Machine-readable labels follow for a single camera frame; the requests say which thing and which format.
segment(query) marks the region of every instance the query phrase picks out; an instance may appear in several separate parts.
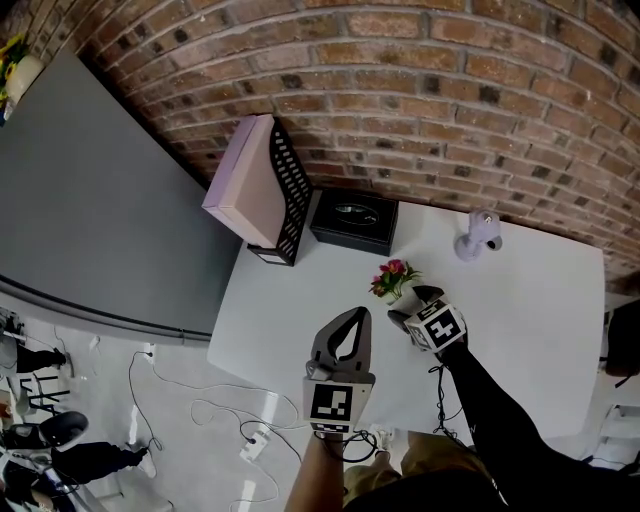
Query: person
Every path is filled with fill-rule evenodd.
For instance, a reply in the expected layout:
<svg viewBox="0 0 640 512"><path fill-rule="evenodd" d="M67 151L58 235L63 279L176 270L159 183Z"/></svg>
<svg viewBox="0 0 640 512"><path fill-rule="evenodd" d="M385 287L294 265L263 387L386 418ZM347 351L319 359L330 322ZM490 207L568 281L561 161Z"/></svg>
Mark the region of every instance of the person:
<svg viewBox="0 0 640 512"><path fill-rule="evenodd" d="M122 450L111 443L83 443L59 452L51 450L51 466L67 485L84 485L126 468L139 467L156 476L149 448Z"/></svg>
<svg viewBox="0 0 640 512"><path fill-rule="evenodd" d="M140 468L150 478L156 476L148 448L121 450L110 443L84 443L64 452L52 449L51 467L60 480L72 489L129 467ZM45 475L12 461L7 463L2 472L0 492L10 503L23 507L30 505L59 512L75 510L66 493L56 489Z"/></svg>
<svg viewBox="0 0 640 512"><path fill-rule="evenodd" d="M34 352L23 347L12 336L0 335L0 375L7 377L17 373L32 373L43 368L60 368L71 364L67 355L57 348L53 352L40 350Z"/></svg>
<svg viewBox="0 0 640 512"><path fill-rule="evenodd" d="M345 474L341 435L313 436L285 512L613 510L635 504L636 478L552 450L524 409L471 354L466 336L462 341L447 347L441 362L453 376L477 453L445 436L410 433L403 475L389 465L385 451L371 466Z"/></svg>

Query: floor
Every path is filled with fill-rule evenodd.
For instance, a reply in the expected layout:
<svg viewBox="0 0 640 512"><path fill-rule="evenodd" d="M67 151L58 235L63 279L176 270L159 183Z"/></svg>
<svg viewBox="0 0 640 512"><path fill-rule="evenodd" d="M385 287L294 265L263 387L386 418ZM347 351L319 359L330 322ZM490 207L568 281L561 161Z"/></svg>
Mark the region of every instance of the floor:
<svg viewBox="0 0 640 512"><path fill-rule="evenodd" d="M144 419L136 414L128 380L134 353L147 350L143 344L97 338L89 333L61 327L54 333L52 325L37 320L27 319L25 323L29 335L28 348L47 350L49 347L44 346L45 343L62 349L63 340L71 353L76 376L68 382L72 394L64 406L88 416L91 423L88 441L106 440L124 445L135 439L150 440L150 431ZM108 478L91 485L96 496L122 491L124 497L118 495L103 502L108 510L283 510L299 467L297 454L280 438L271 435L255 465L241 459L239 455L246 441L239 433L238 417L242 421L253 418L237 411L272 418L272 423L283 426L295 423L296 411L286 401L277 400L265 391L235 387L251 387L251 384L209 365L205 351L206 347L156 347L154 366L144 355L135 356L131 371L135 396L163 449L159 451L152 447L158 470L155 479L148 479L140 471L130 471L119 473L117 480ZM630 462L640 449L639 445L612 439L601 442L599 437L605 417L611 409L610 404L619 400L616 393L640 396L640 392L635 393L636 390L640 391L640 378L632 379L628 385L614 390L613 386L618 380L600 374L583 431L576 436L550 439L549 444L574 458L593 454L613 462ZM255 424L247 424L244 429L248 436L257 430ZM310 436L308 427L281 430L279 433L298 453L304 453ZM396 467L399 467L406 446L406 432L395 432L391 451L392 464ZM364 447L354 446L349 449L348 455L356 457L364 451ZM595 464L620 467L619 464L603 460L596 460ZM267 501L259 504L234 503L240 498Z"/></svg>

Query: khaki pants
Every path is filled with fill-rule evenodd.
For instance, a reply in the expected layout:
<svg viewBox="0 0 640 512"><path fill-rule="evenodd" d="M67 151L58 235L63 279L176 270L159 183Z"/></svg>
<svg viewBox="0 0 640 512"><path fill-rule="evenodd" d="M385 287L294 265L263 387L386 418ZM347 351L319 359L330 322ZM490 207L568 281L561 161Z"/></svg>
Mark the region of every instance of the khaki pants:
<svg viewBox="0 0 640 512"><path fill-rule="evenodd" d="M466 470L484 474L491 480L480 459L445 436L409 432L409 450L400 464L402 475L384 456L371 466L353 466L344 474L346 494L343 506L351 500L401 478L443 470Z"/></svg>

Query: small pink flowers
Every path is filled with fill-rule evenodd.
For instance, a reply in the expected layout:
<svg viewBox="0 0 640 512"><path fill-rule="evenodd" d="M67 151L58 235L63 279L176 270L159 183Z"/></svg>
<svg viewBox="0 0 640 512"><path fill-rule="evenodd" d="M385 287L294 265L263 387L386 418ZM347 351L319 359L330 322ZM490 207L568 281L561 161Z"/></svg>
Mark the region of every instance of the small pink flowers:
<svg viewBox="0 0 640 512"><path fill-rule="evenodd" d="M373 278L369 291L378 297L390 294L395 299L402 296L402 285L420 274L411 268L408 261L403 264L402 260L391 260L380 265L380 270L382 274Z"/></svg>

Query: brick wall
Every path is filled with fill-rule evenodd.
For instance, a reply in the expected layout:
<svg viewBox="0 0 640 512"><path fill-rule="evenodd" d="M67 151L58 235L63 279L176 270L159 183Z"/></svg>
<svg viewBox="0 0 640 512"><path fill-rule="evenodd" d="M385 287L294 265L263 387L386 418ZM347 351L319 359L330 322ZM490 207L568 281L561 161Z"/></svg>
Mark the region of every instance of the brick wall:
<svg viewBox="0 0 640 512"><path fill-rule="evenodd" d="M468 211L640 269L640 23L621 0L21 0L211 178L281 116L314 183Z"/></svg>

